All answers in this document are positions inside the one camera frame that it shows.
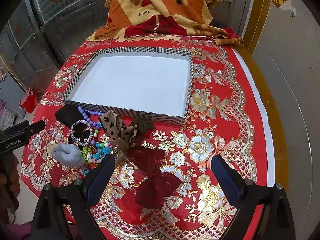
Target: white beaded bracelet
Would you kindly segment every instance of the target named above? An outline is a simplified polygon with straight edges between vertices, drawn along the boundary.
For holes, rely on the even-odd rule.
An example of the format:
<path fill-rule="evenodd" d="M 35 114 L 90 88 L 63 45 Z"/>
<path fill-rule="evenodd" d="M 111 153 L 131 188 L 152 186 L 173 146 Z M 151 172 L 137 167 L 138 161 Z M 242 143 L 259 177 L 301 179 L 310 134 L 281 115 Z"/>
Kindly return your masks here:
<path fill-rule="evenodd" d="M 76 127 L 76 125 L 80 124 L 80 123 L 84 123 L 88 126 L 88 129 L 89 129 L 89 132 L 90 132 L 90 135 L 89 135 L 89 138 L 87 139 L 86 142 L 81 142 L 78 138 L 76 138 L 73 134 L 73 129 Z M 70 128 L 70 136 L 72 138 L 72 140 L 77 143 L 78 145 L 81 145 L 81 146 L 87 146 L 89 145 L 89 143 L 91 142 L 91 139 L 92 139 L 92 136 L 93 136 L 93 129 L 91 127 L 91 125 L 89 124 L 89 122 L 87 122 L 86 120 L 79 120 L 79 121 L 76 121 Z"/>

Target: green beads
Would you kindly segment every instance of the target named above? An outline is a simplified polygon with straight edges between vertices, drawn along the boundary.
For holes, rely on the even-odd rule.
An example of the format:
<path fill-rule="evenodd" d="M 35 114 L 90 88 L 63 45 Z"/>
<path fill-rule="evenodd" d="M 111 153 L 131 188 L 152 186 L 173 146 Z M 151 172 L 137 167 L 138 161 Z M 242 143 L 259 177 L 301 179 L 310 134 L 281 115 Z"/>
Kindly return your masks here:
<path fill-rule="evenodd" d="M 90 147 L 84 146 L 83 149 L 82 149 L 82 151 L 81 151 L 81 153 L 82 153 L 83 158 L 86 159 L 88 153 L 92 154 L 92 151 L 91 151 L 91 148 L 90 148 Z"/>

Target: purple bead necklace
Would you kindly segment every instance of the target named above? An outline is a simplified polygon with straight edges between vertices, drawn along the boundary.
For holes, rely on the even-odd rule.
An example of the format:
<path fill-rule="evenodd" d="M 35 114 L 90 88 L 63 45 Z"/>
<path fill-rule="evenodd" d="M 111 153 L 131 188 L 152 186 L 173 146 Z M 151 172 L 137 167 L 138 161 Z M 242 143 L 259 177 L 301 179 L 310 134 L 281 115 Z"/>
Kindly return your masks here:
<path fill-rule="evenodd" d="M 83 109 L 81 106 L 78 106 L 78 110 L 80 111 L 80 113 L 82 114 L 82 116 L 84 117 L 84 119 L 89 123 L 91 124 L 96 130 L 100 130 L 100 128 L 102 127 L 100 121 L 97 121 L 97 122 L 94 122 L 91 120 L 91 118 L 89 116 L 87 116 L 87 112 L 89 112 L 90 115 L 98 115 L 98 116 L 102 116 L 104 113 L 103 112 L 100 112 L 100 111 L 91 111 L 91 110 L 85 110 Z"/>

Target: red bag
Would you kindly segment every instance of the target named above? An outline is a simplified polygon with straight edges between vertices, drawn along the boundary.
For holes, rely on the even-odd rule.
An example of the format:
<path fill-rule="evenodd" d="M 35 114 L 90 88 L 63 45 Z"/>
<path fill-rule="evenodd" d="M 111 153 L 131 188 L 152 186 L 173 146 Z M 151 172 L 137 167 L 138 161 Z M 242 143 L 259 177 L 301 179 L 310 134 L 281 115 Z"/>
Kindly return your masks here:
<path fill-rule="evenodd" d="M 32 113 L 38 105 L 39 100 L 37 94 L 35 94 L 31 88 L 27 91 L 25 97 L 20 101 L 19 107 L 26 110 L 28 113 Z"/>

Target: white door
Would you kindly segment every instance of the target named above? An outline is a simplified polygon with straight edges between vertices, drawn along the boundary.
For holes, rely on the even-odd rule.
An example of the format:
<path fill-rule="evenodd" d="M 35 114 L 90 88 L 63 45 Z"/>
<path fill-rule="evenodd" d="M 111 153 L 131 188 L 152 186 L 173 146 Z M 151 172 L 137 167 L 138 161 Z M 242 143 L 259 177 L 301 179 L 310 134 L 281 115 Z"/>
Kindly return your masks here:
<path fill-rule="evenodd" d="M 211 11 L 212 25 L 215 27 L 229 27 L 241 35 L 251 0 L 224 0 Z"/>

